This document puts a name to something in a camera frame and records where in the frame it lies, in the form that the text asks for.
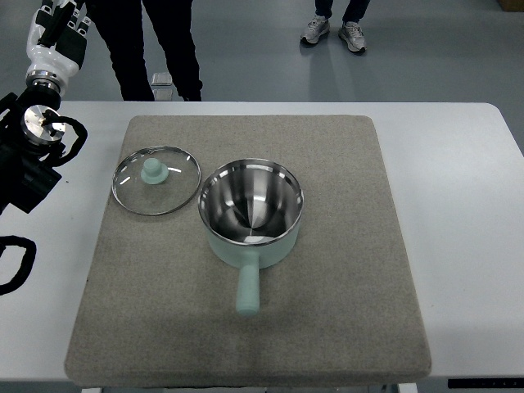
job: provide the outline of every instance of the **white table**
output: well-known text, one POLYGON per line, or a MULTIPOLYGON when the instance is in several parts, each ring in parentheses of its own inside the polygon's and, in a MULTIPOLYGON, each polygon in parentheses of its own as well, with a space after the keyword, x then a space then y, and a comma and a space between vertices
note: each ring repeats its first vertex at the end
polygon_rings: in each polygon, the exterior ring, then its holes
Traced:
MULTIPOLYGON (((129 120, 135 115, 367 115, 381 144, 433 360, 432 377, 524 376, 524 158, 489 104, 64 102, 89 131, 63 179, 0 235, 34 240, 0 297, 0 380, 64 381, 63 362, 129 120)), ((22 252, 0 262, 6 282, 22 252)))

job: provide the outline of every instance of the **pot handle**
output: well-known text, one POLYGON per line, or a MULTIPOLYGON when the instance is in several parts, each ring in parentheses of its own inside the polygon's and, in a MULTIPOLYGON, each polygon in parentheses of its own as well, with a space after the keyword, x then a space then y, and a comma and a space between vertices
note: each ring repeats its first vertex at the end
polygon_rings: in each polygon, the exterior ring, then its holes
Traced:
POLYGON ((243 317, 257 315, 260 309, 259 254, 246 253, 238 275, 237 312, 243 317))

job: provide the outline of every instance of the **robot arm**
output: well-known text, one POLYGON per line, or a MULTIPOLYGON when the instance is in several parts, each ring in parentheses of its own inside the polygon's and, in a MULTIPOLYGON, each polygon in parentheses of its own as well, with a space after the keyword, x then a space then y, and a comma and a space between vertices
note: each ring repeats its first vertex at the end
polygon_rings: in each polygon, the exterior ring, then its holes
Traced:
MULTIPOLYGON (((36 207, 61 179, 54 168, 74 158, 87 139, 80 122, 56 112, 69 79, 84 62, 91 18, 87 14, 78 21, 83 4, 61 0, 53 11, 52 0, 43 0, 27 39, 27 89, 19 97, 9 93, 0 99, 0 214, 10 203, 25 213, 36 207), (61 141, 66 124, 77 135, 67 154, 61 141)), ((25 282, 36 254, 36 245, 23 237, 0 237, 0 255, 6 246, 26 252, 15 277, 0 284, 0 296, 25 282)))

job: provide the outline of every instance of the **saucepan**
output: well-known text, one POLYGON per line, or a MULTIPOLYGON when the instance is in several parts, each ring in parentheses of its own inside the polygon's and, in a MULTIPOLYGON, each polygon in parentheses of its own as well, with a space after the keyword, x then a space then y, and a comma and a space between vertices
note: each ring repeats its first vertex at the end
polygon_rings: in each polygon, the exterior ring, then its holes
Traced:
POLYGON ((259 270, 289 254, 303 207, 298 180, 269 160, 230 162, 204 182, 198 210, 213 252, 239 269, 236 309, 240 315, 258 314, 259 270))

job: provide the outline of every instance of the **sneaker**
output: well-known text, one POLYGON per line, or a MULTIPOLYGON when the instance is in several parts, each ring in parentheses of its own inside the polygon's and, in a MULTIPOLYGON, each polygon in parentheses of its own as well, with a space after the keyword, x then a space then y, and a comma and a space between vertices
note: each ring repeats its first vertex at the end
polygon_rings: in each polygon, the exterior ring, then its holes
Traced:
POLYGON ((364 38, 358 23, 346 22, 338 30, 338 36, 347 42, 347 48, 350 52, 356 55, 366 52, 366 38, 364 38))
POLYGON ((329 31, 329 20, 325 16, 315 15, 313 20, 308 23, 304 33, 300 36, 303 43, 317 43, 322 34, 329 31))

